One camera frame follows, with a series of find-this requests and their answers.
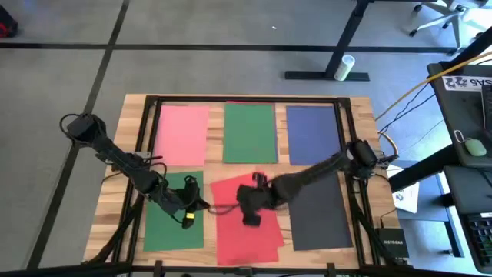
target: black box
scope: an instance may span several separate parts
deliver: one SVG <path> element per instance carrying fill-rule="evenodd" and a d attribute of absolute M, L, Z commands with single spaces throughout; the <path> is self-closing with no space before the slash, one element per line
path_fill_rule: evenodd
<path fill-rule="evenodd" d="M 379 238 L 397 259 L 408 260 L 407 243 L 403 229 L 382 228 L 376 229 Z"/>

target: blue paper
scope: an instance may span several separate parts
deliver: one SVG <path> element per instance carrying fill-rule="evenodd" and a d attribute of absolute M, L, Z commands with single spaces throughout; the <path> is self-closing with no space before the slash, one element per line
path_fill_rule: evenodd
<path fill-rule="evenodd" d="M 333 107 L 288 106 L 291 165 L 314 165 L 340 151 Z"/>

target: cylindrical container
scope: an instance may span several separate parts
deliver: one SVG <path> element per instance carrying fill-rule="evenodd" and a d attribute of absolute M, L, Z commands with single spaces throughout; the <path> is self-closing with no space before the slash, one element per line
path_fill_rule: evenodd
<path fill-rule="evenodd" d="M 344 81 L 347 78 L 348 72 L 351 71 L 352 66 L 354 66 L 355 58 L 351 55 L 345 55 L 341 58 L 340 65 L 335 72 L 334 78 L 337 81 Z"/>

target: green paper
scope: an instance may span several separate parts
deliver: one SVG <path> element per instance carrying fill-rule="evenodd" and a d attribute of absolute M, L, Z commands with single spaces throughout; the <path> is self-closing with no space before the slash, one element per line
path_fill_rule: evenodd
<path fill-rule="evenodd" d="M 197 179 L 200 196 L 203 197 L 203 172 L 168 173 L 166 179 L 169 181 L 169 188 L 184 188 L 187 175 Z M 180 221 L 184 216 L 184 210 L 175 213 L 175 217 Z M 156 203 L 147 202 L 144 252 L 203 248 L 203 237 L 203 211 L 196 212 L 193 226 L 184 230 L 181 224 L 162 211 Z"/>
<path fill-rule="evenodd" d="M 276 163 L 274 106 L 225 104 L 224 162 Z"/>

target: colored paper sheet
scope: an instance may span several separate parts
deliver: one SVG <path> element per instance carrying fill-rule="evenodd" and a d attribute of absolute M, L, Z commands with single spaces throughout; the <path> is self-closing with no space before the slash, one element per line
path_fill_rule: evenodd
<path fill-rule="evenodd" d="M 276 163 L 274 106 L 225 104 L 224 162 Z"/>
<path fill-rule="evenodd" d="M 211 184 L 215 205 L 237 203 L 239 185 L 254 185 L 252 174 Z M 217 216 L 217 260 L 219 265 L 246 265 L 255 262 L 275 262 L 278 247 L 284 240 L 273 211 L 261 210 L 261 224 L 251 227 L 243 224 L 239 208 Z"/>
<path fill-rule="evenodd" d="M 200 187 L 200 196 L 203 197 L 203 172 L 168 173 L 166 179 L 169 188 L 182 189 L 185 186 L 185 177 L 194 176 Z M 175 217 L 182 220 L 185 211 L 178 211 Z M 189 229 L 182 229 L 181 224 L 174 221 L 167 213 L 154 202 L 147 202 L 145 217 L 144 252 L 199 249 L 204 247 L 203 212 L 194 214 L 194 224 Z"/>
<path fill-rule="evenodd" d="M 352 247 L 336 172 L 306 185 L 289 202 L 294 250 Z"/>
<path fill-rule="evenodd" d="M 203 166 L 207 147 L 208 107 L 163 105 L 154 155 L 166 165 Z"/>
<path fill-rule="evenodd" d="M 287 107 L 291 165 L 314 165 L 340 151 L 333 107 Z"/>

